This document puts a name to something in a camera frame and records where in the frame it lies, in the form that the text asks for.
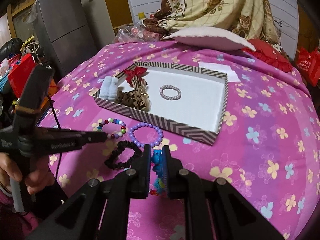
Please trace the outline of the person left hand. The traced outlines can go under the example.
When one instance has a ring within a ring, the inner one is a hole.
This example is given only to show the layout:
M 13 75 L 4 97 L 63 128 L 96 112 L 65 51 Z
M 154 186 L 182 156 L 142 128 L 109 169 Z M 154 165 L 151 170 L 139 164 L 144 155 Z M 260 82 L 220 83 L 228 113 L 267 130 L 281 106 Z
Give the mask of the person left hand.
M 55 177 L 50 171 L 48 163 L 48 156 L 33 160 L 34 170 L 24 177 L 17 164 L 10 159 L 8 154 L 1 153 L 1 184 L 11 192 L 11 178 L 19 183 L 24 182 L 29 194 L 36 194 L 55 183 Z

